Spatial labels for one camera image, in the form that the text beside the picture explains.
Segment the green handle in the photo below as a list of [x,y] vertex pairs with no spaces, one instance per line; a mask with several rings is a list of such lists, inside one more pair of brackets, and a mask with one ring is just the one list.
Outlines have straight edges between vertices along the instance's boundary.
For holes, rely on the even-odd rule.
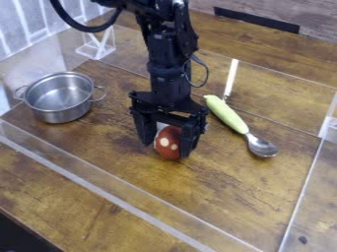
[[224,100],[219,99],[215,95],[204,95],[207,107],[220,121],[237,133],[248,133],[248,128],[235,111],[228,107]]

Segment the wooden table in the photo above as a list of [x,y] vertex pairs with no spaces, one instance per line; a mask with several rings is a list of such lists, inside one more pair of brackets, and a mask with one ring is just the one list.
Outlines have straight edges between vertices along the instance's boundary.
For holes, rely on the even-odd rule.
[[[213,46],[207,49],[216,48],[213,51],[221,52],[217,34],[203,28],[204,17],[208,28],[220,26],[224,20],[193,14],[200,36],[204,33]],[[290,81],[288,76],[259,69],[264,80],[260,82],[260,75],[253,77],[255,67],[243,65],[243,68],[249,74],[240,76],[241,82],[249,78],[253,89],[248,93],[249,89],[237,85],[229,104],[237,108],[253,133],[280,147],[275,158],[251,156],[241,137],[209,115],[209,130],[191,157],[177,161],[161,159],[151,147],[141,146],[126,114],[126,92],[147,90],[148,81],[101,62],[88,61],[76,69],[96,80],[104,80],[108,87],[108,98],[80,120],[66,125],[45,125],[36,121],[22,104],[2,119],[221,228],[251,247],[275,251],[319,144],[316,122],[323,119],[332,90],[319,85],[306,86],[304,80],[296,80],[284,90],[279,85]],[[264,83],[278,88],[266,89]],[[216,82],[209,81],[193,99],[203,103],[200,95],[219,91]],[[263,106],[271,106],[267,113],[253,94],[263,94]],[[291,103],[284,107],[294,108],[292,111],[279,109],[279,99]],[[295,110],[302,102],[310,106],[306,111]],[[2,144],[0,150],[1,210],[61,249],[195,250]],[[294,246],[303,249],[295,238]],[[243,250],[231,243],[221,249]]]

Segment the metal spoon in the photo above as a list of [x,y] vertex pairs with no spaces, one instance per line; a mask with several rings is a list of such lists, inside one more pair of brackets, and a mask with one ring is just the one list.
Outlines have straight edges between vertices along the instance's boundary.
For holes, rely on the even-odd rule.
[[266,140],[256,138],[249,132],[248,127],[235,111],[227,106],[224,100],[215,95],[204,95],[207,106],[220,121],[244,136],[248,150],[253,155],[262,158],[268,158],[276,155],[279,149]]

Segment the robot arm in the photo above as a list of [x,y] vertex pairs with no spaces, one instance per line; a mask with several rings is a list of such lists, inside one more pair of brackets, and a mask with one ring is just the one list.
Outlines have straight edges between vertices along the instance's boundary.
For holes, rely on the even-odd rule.
[[156,122],[180,127],[179,156],[185,158],[196,147],[200,134],[205,132],[208,114],[208,110],[191,99],[191,59],[204,64],[193,55],[197,35],[191,26],[188,0],[90,1],[116,8],[109,20],[93,28],[76,23],[62,10],[58,0],[49,0],[62,21],[82,32],[100,32],[113,24],[121,10],[133,12],[148,50],[151,83],[149,92],[128,94],[137,137],[144,145],[149,145],[156,134]]

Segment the pot handle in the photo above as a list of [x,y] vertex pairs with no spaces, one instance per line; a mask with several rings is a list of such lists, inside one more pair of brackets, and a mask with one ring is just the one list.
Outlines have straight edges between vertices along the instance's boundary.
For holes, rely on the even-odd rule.
[[94,86],[94,89],[97,89],[101,92],[101,96],[98,98],[89,99],[89,102],[100,101],[106,96],[106,88],[105,87],[102,87],[102,86]]
[[21,86],[21,87],[18,87],[18,88],[14,90],[14,92],[13,92],[13,98],[14,98],[14,99],[23,100],[23,99],[22,99],[22,94],[17,95],[17,93],[18,93],[18,91],[19,91],[21,89],[25,89],[26,87],[27,87],[27,86]]

